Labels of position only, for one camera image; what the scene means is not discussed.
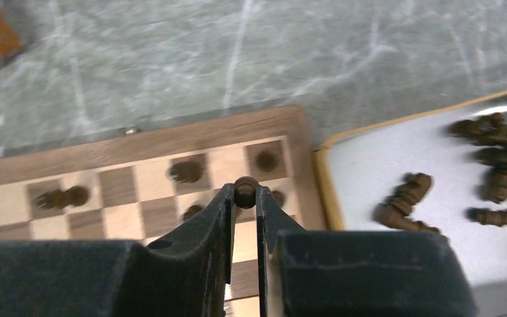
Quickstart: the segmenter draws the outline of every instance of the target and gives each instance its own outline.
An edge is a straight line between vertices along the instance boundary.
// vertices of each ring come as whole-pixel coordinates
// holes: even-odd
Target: white tray
[[[483,226],[465,217],[470,207],[506,209],[507,201],[497,205],[479,198],[478,187],[489,170],[471,158],[480,147],[446,131],[451,123],[493,112],[504,112],[507,121],[507,97],[357,133],[328,150],[327,169],[347,230],[392,230],[373,221],[377,206],[406,173],[433,176],[434,185],[412,218],[438,227],[450,239],[480,316],[507,316],[507,227]]]

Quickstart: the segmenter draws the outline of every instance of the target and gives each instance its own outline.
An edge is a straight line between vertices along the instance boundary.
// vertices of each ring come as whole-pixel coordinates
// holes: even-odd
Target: wooden chessboard
[[[277,158],[270,172],[255,163],[262,150]],[[201,179],[175,183],[167,170],[187,160],[203,167]],[[283,192],[283,210],[305,228],[325,228],[306,118],[301,107],[285,106],[0,159],[0,240],[135,239],[147,244],[181,224],[188,207],[205,206],[223,184],[245,175]],[[72,186],[89,189],[84,205],[46,210],[33,203],[44,192]],[[253,209],[237,219],[235,233],[226,299],[255,302]],[[243,316],[234,310],[234,316]]]

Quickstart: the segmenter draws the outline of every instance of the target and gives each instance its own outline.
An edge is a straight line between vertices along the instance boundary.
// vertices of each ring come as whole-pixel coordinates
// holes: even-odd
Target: wooden border
[[[353,136],[357,133],[366,132],[372,129],[377,129],[379,127],[385,127],[392,124],[397,124],[409,120],[413,120],[416,118],[431,116],[433,114],[441,114],[442,112],[447,112],[450,110],[455,110],[459,108],[463,108],[466,106],[470,106],[472,104],[476,104],[478,102],[484,102],[487,100],[500,98],[507,95],[507,90],[498,92],[496,94],[492,94],[489,96],[469,100],[466,102],[462,102],[461,104],[456,104],[454,106],[449,106],[442,109],[432,110],[428,112],[421,112],[420,114],[413,114],[412,116],[406,116],[402,118],[397,118],[394,120],[377,123],[374,125],[369,125],[366,127],[361,127],[354,130],[344,131],[338,133],[332,137],[330,137],[327,141],[323,142],[317,149],[314,154],[315,165],[316,165],[316,175],[318,177],[320,195],[323,203],[323,210],[325,211],[327,217],[327,224],[331,230],[345,230],[345,221],[343,216],[341,215],[341,207],[337,200],[337,193],[335,188],[333,187],[333,180],[331,178],[331,173],[327,167],[327,157],[329,154],[329,150],[334,144],[340,142],[346,137]]]
[[[325,229],[308,122],[299,105],[0,159],[0,185],[286,135],[304,226]]]

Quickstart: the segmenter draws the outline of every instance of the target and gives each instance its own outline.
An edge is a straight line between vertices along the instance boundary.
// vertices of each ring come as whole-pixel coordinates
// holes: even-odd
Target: pile of chess pieces
[[[450,133],[467,139],[474,145],[489,146],[475,153],[478,162],[492,166],[483,186],[482,198],[494,203],[507,200],[507,124],[504,116],[497,112],[477,120],[458,121],[450,126]],[[406,218],[431,185],[432,177],[429,175],[410,175],[407,183],[399,186],[394,197],[378,211],[378,222],[393,229],[440,233],[440,230],[422,221]],[[482,225],[507,225],[507,210],[470,209],[467,217]]]
[[[271,151],[261,151],[255,157],[256,166],[263,172],[269,173],[277,167],[277,156]],[[189,160],[173,164],[167,171],[168,176],[177,183],[195,183],[203,176],[204,166],[201,163]],[[279,191],[272,191],[273,197],[279,207],[283,207],[287,199],[286,195]],[[40,209],[63,209],[66,206],[79,207],[87,203],[90,191],[84,186],[73,186],[67,190],[56,189],[36,197],[32,202]],[[182,215],[182,220],[187,221],[202,211],[205,206],[196,203],[189,207]]]

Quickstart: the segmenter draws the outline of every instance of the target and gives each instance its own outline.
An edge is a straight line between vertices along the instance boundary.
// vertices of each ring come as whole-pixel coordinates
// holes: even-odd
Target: gray marble countertop
[[[503,0],[0,0],[0,157],[291,102],[314,144],[507,89]]]

